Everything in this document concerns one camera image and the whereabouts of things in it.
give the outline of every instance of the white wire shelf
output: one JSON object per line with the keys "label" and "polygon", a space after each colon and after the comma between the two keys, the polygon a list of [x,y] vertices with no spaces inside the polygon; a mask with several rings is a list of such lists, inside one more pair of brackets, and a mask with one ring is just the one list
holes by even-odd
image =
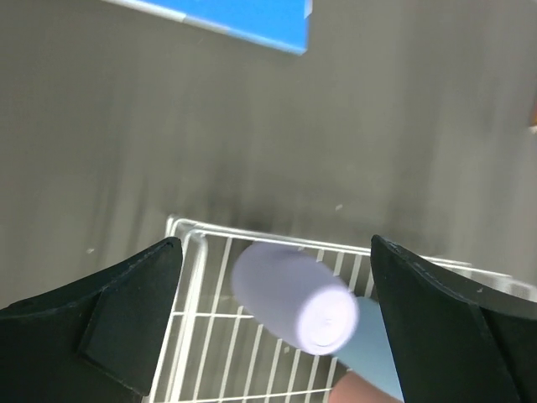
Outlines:
{"label": "white wire shelf", "polygon": [[[148,403],[306,402],[327,400],[347,369],[329,356],[302,354],[277,340],[232,298],[229,270],[251,242],[303,249],[340,275],[357,295],[374,293],[370,249],[290,238],[169,217],[166,236],[183,241],[178,292]],[[504,292],[537,301],[534,287],[466,262],[431,262]]]}

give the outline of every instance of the blue bottle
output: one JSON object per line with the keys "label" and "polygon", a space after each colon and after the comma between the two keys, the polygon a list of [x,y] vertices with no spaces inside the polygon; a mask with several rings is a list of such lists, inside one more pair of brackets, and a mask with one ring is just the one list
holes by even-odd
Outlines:
{"label": "blue bottle", "polygon": [[367,382],[403,401],[380,305],[366,297],[358,297],[357,303],[359,318],[356,330],[334,355]]}

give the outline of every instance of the brown object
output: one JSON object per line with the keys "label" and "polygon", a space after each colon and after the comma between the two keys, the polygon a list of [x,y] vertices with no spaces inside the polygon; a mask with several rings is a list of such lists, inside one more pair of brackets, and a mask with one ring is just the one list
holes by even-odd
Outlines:
{"label": "brown object", "polygon": [[399,400],[382,392],[364,378],[353,372],[337,382],[330,392],[328,403],[400,403]]}

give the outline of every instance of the cylindrical object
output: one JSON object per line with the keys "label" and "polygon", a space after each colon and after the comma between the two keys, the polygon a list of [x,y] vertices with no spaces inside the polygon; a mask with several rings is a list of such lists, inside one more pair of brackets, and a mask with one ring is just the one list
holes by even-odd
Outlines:
{"label": "cylindrical object", "polygon": [[360,322],[352,337],[334,355],[367,382],[403,400],[380,305],[365,297],[358,297],[357,302]]}
{"label": "cylindrical object", "polygon": [[364,378],[347,372],[328,396],[328,403],[398,403],[399,400],[371,385]]}
{"label": "cylindrical object", "polygon": [[233,268],[232,290],[273,335],[310,354],[333,353],[357,324],[356,299],[345,283],[289,246],[246,248]]}

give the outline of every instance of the blue sign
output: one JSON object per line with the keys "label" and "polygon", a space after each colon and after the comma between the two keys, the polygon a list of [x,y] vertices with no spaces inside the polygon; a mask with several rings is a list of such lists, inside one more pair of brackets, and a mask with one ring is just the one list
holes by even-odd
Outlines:
{"label": "blue sign", "polygon": [[307,49],[310,0],[106,0],[279,50]]}

